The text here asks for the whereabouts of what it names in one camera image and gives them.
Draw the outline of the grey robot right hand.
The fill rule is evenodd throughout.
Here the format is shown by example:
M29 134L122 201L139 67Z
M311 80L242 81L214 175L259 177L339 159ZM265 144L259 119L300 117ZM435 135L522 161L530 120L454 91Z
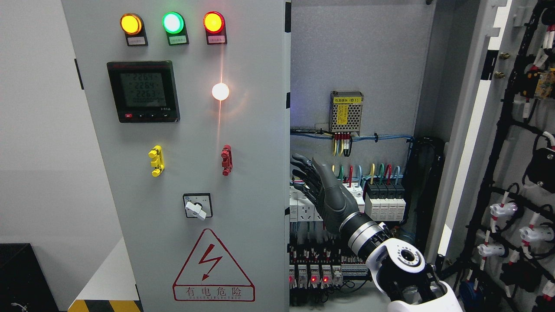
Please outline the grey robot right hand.
M295 184L294 188L301 191L323 219L327 230L340 235L340 227L349 215L358 213L359 208L352 194L335 177L331 165L314 156L309 159L294 153L290 164L295 166L293 175L304 181L304 186Z

